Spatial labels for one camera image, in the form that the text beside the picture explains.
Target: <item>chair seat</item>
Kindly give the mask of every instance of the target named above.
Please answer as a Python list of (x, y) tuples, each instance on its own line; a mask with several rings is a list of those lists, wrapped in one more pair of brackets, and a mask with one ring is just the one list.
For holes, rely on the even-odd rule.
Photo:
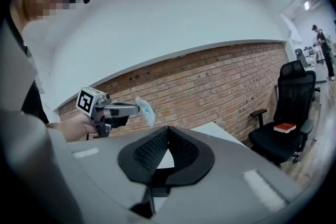
[(283, 163), (287, 161), (302, 143), (303, 135), (299, 130), (286, 133), (274, 131), (274, 122), (253, 130), (248, 135), (257, 152), (266, 155), (270, 161)]

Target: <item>book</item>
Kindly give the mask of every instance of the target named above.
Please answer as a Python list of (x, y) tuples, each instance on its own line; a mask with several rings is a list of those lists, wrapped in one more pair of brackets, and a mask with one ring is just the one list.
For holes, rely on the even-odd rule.
[(290, 131), (294, 130), (295, 128), (296, 128), (296, 124), (284, 122), (284, 123), (274, 126), (274, 131), (288, 134)]

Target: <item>brick wall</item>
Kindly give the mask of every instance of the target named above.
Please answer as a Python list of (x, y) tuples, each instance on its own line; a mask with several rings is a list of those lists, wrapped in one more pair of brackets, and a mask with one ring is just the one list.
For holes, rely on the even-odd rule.
[[(274, 84), (287, 56), (283, 44), (225, 46), (149, 65), (111, 79), (96, 88), (111, 99), (134, 103), (136, 96), (152, 106), (155, 125), (193, 128), (215, 122), (243, 141), (258, 127), (249, 114), (266, 108), (269, 122), (276, 108)], [(61, 120), (79, 112), (73, 99), (59, 109)], [(111, 136), (147, 128), (143, 117), (129, 118)]]

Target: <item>standing person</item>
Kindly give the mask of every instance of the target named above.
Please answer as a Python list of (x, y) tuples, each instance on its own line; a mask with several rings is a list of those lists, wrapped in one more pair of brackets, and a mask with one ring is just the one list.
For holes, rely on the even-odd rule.
[[(57, 9), (67, 8), (70, 3), (75, 2), (76, 0), (12, 0), (6, 15), (6, 21), (27, 57), (31, 55), (22, 39), (25, 26), (35, 20), (43, 19), (44, 16), (54, 14)], [(39, 90), (35, 82), (27, 93), (22, 111), (40, 118), (48, 128), (61, 131), (68, 142), (79, 140), (88, 133), (97, 132), (96, 127), (84, 114), (79, 114), (64, 122), (49, 123), (43, 111)]]
[(327, 39), (324, 36), (324, 33), (322, 31), (319, 31), (316, 25), (313, 25), (313, 28), (311, 30), (317, 33), (316, 39), (322, 49), (324, 60), (326, 62), (325, 64), (327, 65), (327, 68), (328, 68), (328, 76), (331, 80), (335, 80), (334, 68), (333, 68), (332, 60), (329, 54), (331, 49), (329, 48), (327, 44)]

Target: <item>hand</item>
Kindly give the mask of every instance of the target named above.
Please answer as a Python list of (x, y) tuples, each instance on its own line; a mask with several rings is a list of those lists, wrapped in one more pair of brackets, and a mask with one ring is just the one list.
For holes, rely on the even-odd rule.
[(60, 123), (47, 124), (47, 126), (61, 131), (67, 142), (78, 141), (87, 134), (97, 133), (95, 125), (83, 113)]

